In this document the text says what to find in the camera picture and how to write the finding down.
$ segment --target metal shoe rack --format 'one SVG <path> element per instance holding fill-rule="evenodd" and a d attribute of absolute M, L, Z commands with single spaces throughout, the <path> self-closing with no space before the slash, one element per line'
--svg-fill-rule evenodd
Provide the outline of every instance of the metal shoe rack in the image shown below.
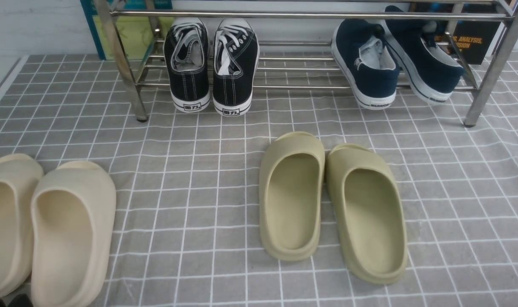
<path fill-rule="evenodd" d="M 101 19 L 103 29 L 107 35 L 111 50 L 113 52 L 115 62 L 119 68 L 122 81 L 128 93 L 128 99 L 132 104 L 136 118 L 140 122 L 148 120 L 148 114 L 142 103 L 140 90 L 144 87 L 164 87 L 168 88 L 168 83 L 147 82 L 146 76 L 149 70 L 163 70 L 164 56 L 162 55 L 162 37 L 160 23 L 158 17 L 239 17 L 239 18 L 285 18 L 285 19 L 430 19 L 430 20 L 446 20 L 449 21 L 447 32 L 445 33 L 445 42 L 440 43 L 443 47 L 452 46 L 448 50 L 452 50 L 454 57 L 465 68 L 464 74 L 465 85 L 456 87 L 459 92 L 471 92 L 473 94 L 473 102 L 464 119 L 464 126 L 473 127 L 477 123 L 477 119 L 481 115 L 481 111 L 487 103 L 492 89 L 498 80 L 498 77 L 507 61 L 515 43 L 518 39 L 518 4 L 513 11 L 504 0 L 418 0 L 418 2 L 435 2 L 435 3 L 452 3 L 454 8 L 452 12 L 402 12 L 402 13 L 384 13 L 384 12 L 240 12 L 240 11 L 201 11 L 201 10 L 158 10 L 155 9 L 154 0 L 144 0 L 146 10 L 128 10 L 124 9 L 126 0 L 114 0 L 111 4 L 107 0 L 94 0 L 98 15 Z M 401 2 L 398 0 L 384 0 L 382 2 Z M 487 4 L 495 8 L 495 12 L 491 14 L 462 13 L 464 4 Z M 146 16 L 151 25 L 153 39 L 142 60 L 137 74 L 134 74 L 130 68 L 128 58 L 126 57 L 124 46 L 120 39 L 119 32 L 116 27 L 116 21 L 119 16 Z M 495 50 L 494 57 L 480 85 L 477 84 L 469 65 L 462 58 L 456 43 L 452 39 L 452 33 L 456 27 L 456 23 L 460 20 L 468 21 L 490 21 L 493 23 L 503 23 L 505 29 L 502 32 L 501 43 Z M 260 41 L 261 46 L 330 46 L 329 41 Z M 290 61 L 306 61 L 306 62 L 325 62 L 332 61 L 330 57 L 261 57 L 261 61 L 266 62 L 290 62 Z M 258 71 L 266 72 L 307 72 L 307 71 L 329 71 L 338 70 L 338 68 L 291 68 L 291 67 L 259 67 Z M 254 90 L 308 90 L 308 91 L 335 91 L 350 90 L 349 86 L 314 86 L 314 85 L 287 85 L 287 86 L 270 86 L 270 85 L 254 85 Z M 408 84 L 398 85 L 398 89 L 410 89 Z"/>

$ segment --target gray grid mat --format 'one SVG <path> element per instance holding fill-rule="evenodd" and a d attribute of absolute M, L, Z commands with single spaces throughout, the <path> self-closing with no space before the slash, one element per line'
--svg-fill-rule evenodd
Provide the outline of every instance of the gray grid mat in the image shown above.
<path fill-rule="evenodd" d="M 346 84 L 340 74 L 258 76 L 256 84 Z M 175 113 L 168 91 L 150 90 L 147 124 L 125 96 L 112 62 L 32 56 L 0 103 L 0 157 L 27 153 L 45 171 L 90 159 L 116 183 L 110 266 L 94 305 L 518 306 L 518 52 L 471 130 L 460 122 L 471 103 L 461 93 L 430 107 L 403 91 L 389 109 L 368 111 L 349 93 L 256 91 L 245 116 L 222 118 L 212 107 Z M 312 258 L 264 252 L 259 163 L 292 130 L 326 149 L 368 146 L 390 163 L 409 236 L 403 280 L 373 286 L 347 272 L 327 197 Z"/>

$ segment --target slide sandal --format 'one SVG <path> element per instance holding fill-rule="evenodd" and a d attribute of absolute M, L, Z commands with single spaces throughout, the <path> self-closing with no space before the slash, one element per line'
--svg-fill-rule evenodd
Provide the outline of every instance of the slide sandal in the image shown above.
<path fill-rule="evenodd" d="M 327 156 L 326 180 L 346 266 L 374 284 L 400 279 L 407 234 L 390 167 L 367 148 L 341 144 Z"/>
<path fill-rule="evenodd" d="M 325 152 L 307 132 L 290 132 L 267 148 L 259 170 L 259 231 L 280 260 L 310 257 L 320 240 Z"/>
<path fill-rule="evenodd" d="M 0 158 L 0 298 L 18 288 L 31 272 L 29 204 L 43 174 L 39 163 L 27 155 Z"/>
<path fill-rule="evenodd" d="M 48 173 L 31 203 L 31 298 L 38 306 L 87 306 L 107 273 L 115 185 L 99 165 L 74 161 Z"/>

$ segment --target shoelace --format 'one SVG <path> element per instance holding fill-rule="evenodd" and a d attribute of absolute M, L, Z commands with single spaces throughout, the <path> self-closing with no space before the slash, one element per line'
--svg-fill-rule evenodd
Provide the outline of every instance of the shoelace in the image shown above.
<path fill-rule="evenodd" d="M 183 47 L 183 45 L 189 43 L 189 41 L 186 41 L 185 39 L 181 39 L 183 32 L 188 30 L 195 30 L 198 34 L 198 36 L 201 35 L 201 29 L 198 23 L 180 23 L 179 25 L 175 25 L 173 28 L 174 36 L 176 41 L 178 42 L 177 45 L 175 45 L 174 54 L 179 54 L 179 51 Z M 185 61 L 179 60 L 177 57 L 175 57 L 175 61 L 182 63 Z"/>
<path fill-rule="evenodd" d="M 239 39 L 236 37 L 238 33 L 243 32 L 244 34 Z M 217 33 L 215 34 L 217 37 L 216 43 L 221 43 L 223 45 L 223 50 L 221 52 L 221 60 L 220 60 L 220 67 L 218 70 L 218 74 L 220 75 L 229 75 L 232 74 L 232 72 L 229 71 L 230 66 L 230 57 L 228 56 L 229 52 L 234 52 L 237 50 L 238 47 L 240 47 L 240 44 L 244 43 L 245 40 L 249 37 L 247 33 L 247 29 L 240 26 L 234 26 L 234 25 L 228 25 L 220 28 Z M 234 42 L 234 46 L 227 47 L 228 39 L 232 40 Z"/>
<path fill-rule="evenodd" d="M 174 36 L 177 40 L 181 38 L 181 34 L 187 29 L 197 29 L 198 35 L 200 35 L 200 25 L 198 23 L 180 23 L 174 26 Z"/>

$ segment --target beige slide sandal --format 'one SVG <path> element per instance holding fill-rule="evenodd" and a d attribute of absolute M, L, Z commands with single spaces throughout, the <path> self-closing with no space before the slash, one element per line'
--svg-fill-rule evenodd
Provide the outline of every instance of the beige slide sandal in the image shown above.
<path fill-rule="evenodd" d="M 39 163 L 27 155 L 0 158 L 0 298 L 18 288 L 31 272 L 29 204 L 42 177 Z"/>
<path fill-rule="evenodd" d="M 102 289 L 116 192 L 99 165 L 74 161 L 48 173 L 33 194 L 34 305 L 84 307 Z"/>
<path fill-rule="evenodd" d="M 259 170 L 259 231 L 280 260 L 310 257 L 320 240 L 325 152 L 307 132 L 290 132 L 267 148 Z"/>
<path fill-rule="evenodd" d="M 374 284 L 400 279 L 407 234 L 390 167 L 367 148 L 341 144 L 327 156 L 326 180 L 346 266 Z"/>

